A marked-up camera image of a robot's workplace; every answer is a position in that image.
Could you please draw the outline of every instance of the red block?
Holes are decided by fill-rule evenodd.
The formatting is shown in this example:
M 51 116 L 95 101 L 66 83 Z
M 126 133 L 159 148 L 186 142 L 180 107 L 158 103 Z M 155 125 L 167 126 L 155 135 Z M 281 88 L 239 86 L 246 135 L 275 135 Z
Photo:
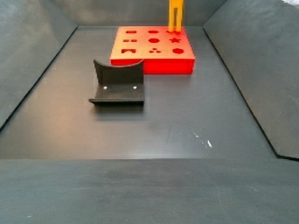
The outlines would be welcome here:
M 126 66 L 144 60 L 146 74 L 192 74 L 195 56 L 184 29 L 167 26 L 119 27 L 110 61 Z

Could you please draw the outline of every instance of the black plastic piece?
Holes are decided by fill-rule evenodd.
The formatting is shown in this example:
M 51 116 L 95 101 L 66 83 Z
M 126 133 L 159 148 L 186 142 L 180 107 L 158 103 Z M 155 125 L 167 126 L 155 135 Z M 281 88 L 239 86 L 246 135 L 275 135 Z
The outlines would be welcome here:
M 94 60 L 98 73 L 98 93 L 94 104 L 144 103 L 144 62 L 131 66 L 107 66 Z

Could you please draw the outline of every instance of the yellow stick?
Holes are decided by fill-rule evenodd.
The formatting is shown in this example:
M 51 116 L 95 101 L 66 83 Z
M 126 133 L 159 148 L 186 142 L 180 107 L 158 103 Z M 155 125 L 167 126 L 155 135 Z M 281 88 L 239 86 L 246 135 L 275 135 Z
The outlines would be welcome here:
M 183 28 L 183 0 L 170 0 L 168 32 L 172 32 L 174 28 L 178 32 L 180 32 Z

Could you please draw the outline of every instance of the gray wall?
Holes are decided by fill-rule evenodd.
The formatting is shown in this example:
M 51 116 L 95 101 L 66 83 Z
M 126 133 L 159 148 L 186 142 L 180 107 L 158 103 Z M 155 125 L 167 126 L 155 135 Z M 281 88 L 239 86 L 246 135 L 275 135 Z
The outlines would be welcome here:
M 52 0 L 79 25 L 167 25 L 168 0 Z M 202 26 L 227 0 L 186 0 L 184 25 Z
M 299 10 L 282 0 L 229 0 L 204 25 L 266 135 L 299 158 Z
M 75 28 L 52 2 L 0 0 L 0 127 Z

